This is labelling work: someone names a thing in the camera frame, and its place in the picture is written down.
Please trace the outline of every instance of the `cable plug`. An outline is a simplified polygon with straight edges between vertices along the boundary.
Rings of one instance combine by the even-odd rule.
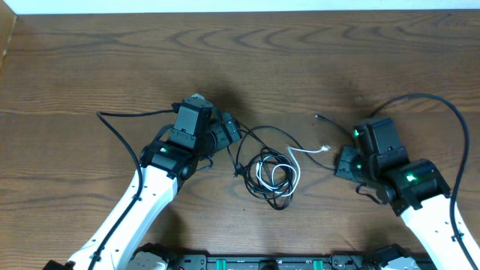
[[[330,145],[322,145],[322,148],[320,149],[321,152],[327,152],[328,150],[332,149]]]
[[[322,119],[322,120],[326,120],[327,118],[323,115],[315,115],[315,118],[316,119]]]
[[[243,174],[245,171],[245,167],[243,167],[241,164],[237,164],[235,167],[235,172],[233,173],[233,177],[239,177],[239,175]]]
[[[260,166],[263,166],[263,162],[262,161],[256,162],[255,175],[256,175],[256,178],[261,181],[262,180],[262,172],[260,171]]]
[[[182,104],[179,103],[179,102],[175,102],[175,103],[172,103],[172,109],[173,109],[173,112],[174,113],[179,113],[179,110],[180,110],[180,106]]]

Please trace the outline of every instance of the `white cable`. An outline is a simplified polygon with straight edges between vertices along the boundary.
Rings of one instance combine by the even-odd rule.
[[[295,155],[292,153],[292,150],[293,151],[298,151],[298,152],[307,152],[307,153],[316,154],[316,153],[320,153],[320,152],[327,152],[328,150],[330,150],[330,148],[331,147],[328,146],[328,145],[323,145],[319,150],[304,150],[304,149],[294,148],[294,147],[288,146],[286,149],[288,150],[290,156],[292,157],[293,161],[295,162],[295,165],[296,165],[297,168],[295,169],[294,167],[290,166],[289,164],[284,164],[284,163],[277,164],[273,168],[273,170],[271,171],[271,185],[267,184],[266,182],[263,181],[263,178],[262,178],[262,166],[266,162],[266,160],[268,160],[269,158],[272,157],[271,155],[269,155],[269,156],[265,157],[262,161],[258,161],[256,163],[256,178],[268,190],[273,191],[275,189],[275,187],[274,187],[275,186],[275,170],[278,167],[288,167],[288,168],[290,168],[294,172],[294,177],[293,177],[293,180],[292,180],[293,189],[288,194],[281,195],[282,197],[288,197],[288,196],[292,195],[293,192],[295,191],[295,189],[297,188],[297,185],[299,184],[299,181],[300,181],[300,175],[301,175],[299,162],[296,160]],[[275,191],[276,194],[281,194],[282,192],[283,191]]]
[[[320,153],[320,152],[327,152],[328,150],[330,150],[332,147],[328,146],[328,145],[322,145],[322,147],[318,150],[315,150],[315,151],[312,151],[312,150],[304,150],[304,149],[299,149],[299,148],[294,148],[292,146],[288,146],[286,148],[286,150],[288,150],[288,153],[290,154],[290,156],[292,157],[293,161],[295,162],[295,165],[297,166],[297,170],[298,170],[298,178],[296,179],[296,181],[294,181],[294,184],[293,184],[293,189],[290,193],[288,193],[287,196],[290,196],[291,194],[293,194],[293,191],[295,191],[295,189],[297,188],[297,185],[299,184],[299,181],[300,181],[300,175],[302,174],[302,171],[300,170],[300,165],[299,165],[299,162],[297,161],[297,159],[295,158],[295,155],[292,153],[292,150],[294,151],[298,151],[298,152],[307,152],[307,153],[311,153],[311,154],[316,154],[316,153]]]

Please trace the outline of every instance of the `tangled cable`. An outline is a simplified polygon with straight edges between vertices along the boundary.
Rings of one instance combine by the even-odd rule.
[[[322,168],[328,168],[318,161],[314,160],[309,154],[316,154],[320,152],[327,152],[330,147],[322,146],[318,150],[305,150],[300,143],[289,135],[287,132],[272,126],[259,126],[252,129],[246,127],[244,124],[238,122],[243,128],[240,131],[244,134],[238,146],[236,159],[233,158],[230,148],[227,148],[228,154],[235,168],[234,176],[241,176],[244,178],[245,187],[252,196],[260,200],[265,200],[273,209],[283,210],[292,202],[293,194],[299,184],[300,176],[302,174],[299,162],[297,161],[293,152],[303,152],[316,165]],[[295,147],[288,146],[287,151],[289,157],[279,151],[268,147],[255,133],[258,130],[276,131],[288,137],[295,143]],[[247,137],[254,138],[261,146],[260,153],[255,155],[247,165],[243,166],[239,163],[240,150]],[[252,167],[255,165],[255,173],[252,173]],[[283,177],[278,177],[279,172],[283,172]]]

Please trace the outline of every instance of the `cable connector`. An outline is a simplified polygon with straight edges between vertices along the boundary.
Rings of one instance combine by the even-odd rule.
[[[233,177],[239,177],[239,175],[243,174],[245,171],[245,167],[243,167],[241,164],[237,164],[235,166],[235,172],[233,173]]]
[[[326,120],[327,118],[323,115],[315,115],[315,118],[316,119],[322,119],[322,120]]]
[[[321,152],[327,152],[328,150],[332,149],[330,145],[322,145],[322,148],[320,149]]]
[[[173,109],[173,112],[174,113],[179,113],[179,110],[180,110],[180,106],[182,104],[179,103],[179,102],[175,102],[175,103],[172,103],[172,109]]]
[[[258,174],[258,171],[260,170],[260,164],[262,163],[262,161],[259,161],[259,162],[256,162],[256,174]]]

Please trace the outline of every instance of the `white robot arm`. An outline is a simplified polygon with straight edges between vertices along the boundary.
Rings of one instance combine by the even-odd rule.
[[[142,173],[144,175],[144,187],[140,195],[141,200],[133,205],[133,208],[105,244],[101,258],[95,263],[94,269],[125,270],[152,222],[175,197],[178,189],[177,178],[167,177],[167,171],[154,166],[142,168]],[[137,185],[138,174],[135,172],[129,188],[100,229],[68,260],[75,262],[75,270],[89,268],[92,254],[98,249],[102,239],[105,238],[105,235],[131,202],[137,192]],[[158,270],[165,269],[161,267],[166,267],[165,262],[152,263],[157,264]]]
[[[405,225],[409,227],[421,242],[438,270],[472,269],[455,240],[449,216],[450,198],[437,195],[421,202],[422,208],[415,210],[410,206],[401,214]],[[475,264],[480,266],[480,248],[470,234],[455,206],[457,226],[463,243]]]

